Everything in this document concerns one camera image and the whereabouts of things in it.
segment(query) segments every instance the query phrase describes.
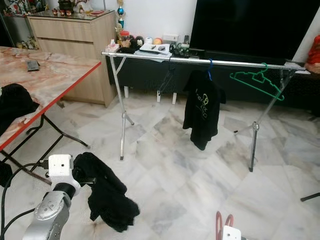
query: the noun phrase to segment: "wooden cabinet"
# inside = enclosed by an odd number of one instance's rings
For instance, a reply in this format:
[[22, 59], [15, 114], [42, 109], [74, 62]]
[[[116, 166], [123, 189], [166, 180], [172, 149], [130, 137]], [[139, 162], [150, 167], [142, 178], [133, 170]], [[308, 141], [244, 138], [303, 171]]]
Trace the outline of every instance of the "wooden cabinet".
[[64, 98], [107, 107], [117, 91], [110, 85], [106, 58], [101, 51], [116, 38], [115, 11], [98, 17], [78, 13], [58, 17], [45, 11], [27, 18], [42, 51], [101, 61], [102, 64]]

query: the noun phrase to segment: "green clothes hanger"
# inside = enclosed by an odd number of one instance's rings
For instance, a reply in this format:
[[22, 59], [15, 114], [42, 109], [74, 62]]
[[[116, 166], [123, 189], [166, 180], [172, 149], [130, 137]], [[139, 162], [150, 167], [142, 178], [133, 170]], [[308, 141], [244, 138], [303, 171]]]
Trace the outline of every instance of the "green clothes hanger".
[[[266, 64], [266, 63], [262, 63], [262, 64], [264, 64], [265, 65], [265, 69], [263, 69], [263, 70], [261, 70], [261, 71], [259, 71], [259, 72], [244, 72], [244, 71], [238, 71], [238, 72], [236, 72], [236, 73], [231, 73], [230, 74], [230, 78], [232, 78], [232, 79], [234, 79], [234, 80], [237, 80], [238, 82], [240, 82], [240, 83], [243, 83], [243, 84], [245, 84], [245, 85], [248, 85], [249, 87], [251, 87], [251, 88], [254, 88], [254, 89], [256, 89], [256, 90], [259, 90], [260, 92], [263, 92], [264, 94], [267, 94], [267, 95], [269, 95], [269, 96], [271, 96], [271, 97], [273, 97], [273, 98], [275, 98], [275, 99], [277, 99], [277, 100], [279, 100], [279, 101], [283, 101], [284, 99], [285, 99], [285, 96], [280, 96], [280, 94], [281, 94], [281, 91], [280, 91], [280, 89], [276, 86], [276, 85], [274, 85], [268, 78], [266, 78], [265, 77], [265, 75], [264, 75], [264, 73], [268, 70], [268, 65]], [[277, 91], [277, 94], [276, 95], [273, 95], [273, 94], [271, 94], [271, 93], [269, 93], [269, 92], [267, 92], [267, 91], [264, 91], [264, 90], [262, 90], [262, 89], [260, 89], [260, 88], [258, 88], [258, 87], [256, 87], [256, 86], [252, 86], [252, 85], [250, 85], [249, 83], [247, 83], [247, 82], [244, 82], [244, 81], [242, 81], [242, 80], [239, 80], [237, 77], [239, 76], [239, 75], [245, 75], [245, 76], [251, 76], [251, 79], [252, 80], [254, 80], [254, 81], [256, 81], [256, 82], [258, 82], [258, 83], [260, 83], [260, 84], [264, 84], [265, 83], [265, 81], [267, 81], [273, 88], [275, 88], [276, 89], [276, 91]]]

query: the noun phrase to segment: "trophy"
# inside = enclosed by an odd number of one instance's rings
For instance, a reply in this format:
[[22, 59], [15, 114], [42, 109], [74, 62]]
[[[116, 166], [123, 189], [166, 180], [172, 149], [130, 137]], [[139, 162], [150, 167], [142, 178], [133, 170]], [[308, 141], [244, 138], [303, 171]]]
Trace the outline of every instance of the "trophy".
[[125, 10], [122, 8], [122, 6], [124, 5], [124, 0], [116, 0], [116, 1], [119, 4], [119, 8], [116, 11], [117, 16], [119, 17], [118, 23], [121, 24], [122, 28], [124, 28], [125, 21], [123, 18], [126, 15]]

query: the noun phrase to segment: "black cloth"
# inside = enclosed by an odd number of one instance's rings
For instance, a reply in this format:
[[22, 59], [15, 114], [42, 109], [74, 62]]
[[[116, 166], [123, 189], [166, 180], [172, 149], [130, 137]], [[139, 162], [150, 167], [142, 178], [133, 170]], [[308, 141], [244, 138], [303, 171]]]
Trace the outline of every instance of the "black cloth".
[[12, 169], [11, 166], [7, 163], [0, 161], [0, 185], [5, 187], [9, 178], [12, 176]]
[[79, 170], [74, 178], [96, 178], [95, 184], [88, 184], [92, 193], [88, 198], [90, 219], [102, 220], [117, 232], [134, 225], [134, 217], [140, 214], [138, 205], [125, 196], [127, 187], [114, 172], [90, 152], [79, 154], [74, 160], [74, 170]]
[[28, 91], [20, 84], [12, 83], [1, 88], [0, 136], [19, 117], [33, 113], [39, 104], [32, 101]]
[[211, 81], [208, 72], [195, 70], [184, 87], [188, 91], [183, 129], [192, 128], [191, 141], [205, 150], [211, 137], [218, 134], [220, 103], [226, 103], [226, 94]]

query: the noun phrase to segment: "blue clothes hanger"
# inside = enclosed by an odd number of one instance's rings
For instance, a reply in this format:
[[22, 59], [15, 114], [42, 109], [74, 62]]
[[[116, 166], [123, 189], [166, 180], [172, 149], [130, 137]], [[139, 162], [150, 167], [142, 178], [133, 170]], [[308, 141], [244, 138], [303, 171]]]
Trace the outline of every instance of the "blue clothes hanger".
[[[261, 70], [261, 71], [259, 71], [259, 72], [250, 72], [250, 71], [244, 72], [244, 71], [238, 71], [238, 72], [236, 72], [236, 73], [231, 73], [231, 74], [230, 74], [230, 78], [232, 78], [232, 79], [234, 79], [234, 80], [237, 80], [238, 82], [243, 83], [243, 84], [245, 84], [245, 85], [247, 85], [247, 86], [249, 86], [249, 87], [251, 87], [251, 88], [254, 88], [254, 89], [256, 89], [256, 90], [258, 90], [258, 91], [260, 91], [260, 92], [262, 92], [262, 93], [264, 93], [264, 94], [267, 94], [267, 95], [269, 95], [269, 96], [271, 96], [271, 97], [273, 97], [273, 98], [275, 98], [275, 99], [277, 99], [277, 100], [279, 100], [279, 101], [283, 101], [283, 100], [285, 99], [285, 96], [283, 96], [283, 95], [280, 96], [280, 94], [281, 94], [280, 89], [279, 89], [276, 85], [274, 85], [274, 84], [272, 83], [272, 81], [269, 80], [268, 78], [266, 78], [265, 75], [264, 75], [264, 73], [268, 70], [268, 65], [267, 65], [266, 63], [264, 63], [264, 62], [263, 62], [262, 64], [265, 65], [265, 69], [263, 69], [263, 70]], [[264, 91], [264, 90], [262, 90], [262, 89], [260, 89], [260, 88], [258, 88], [258, 87], [256, 87], [256, 86], [252, 86], [251, 84], [249, 84], [249, 83], [247, 83], [247, 82], [245, 82], [245, 81], [242, 81], [242, 80], [238, 79], [237, 77], [240, 77], [240, 75], [251, 76], [251, 79], [252, 79], [252, 80], [254, 80], [254, 81], [256, 81], [256, 82], [258, 82], [258, 83], [260, 83], [260, 84], [264, 84], [265, 81], [267, 81], [273, 88], [275, 88], [275, 90], [277, 91], [277, 94], [276, 94], [276, 95], [273, 95], [273, 94], [271, 94], [271, 93], [269, 93], [269, 92], [267, 92], [267, 91]]]
[[207, 72], [208, 72], [210, 81], [212, 81], [210, 70], [213, 68], [214, 63], [212, 62], [212, 59], [211, 59], [211, 58], [209, 58], [209, 60], [210, 60], [210, 66], [209, 66]]

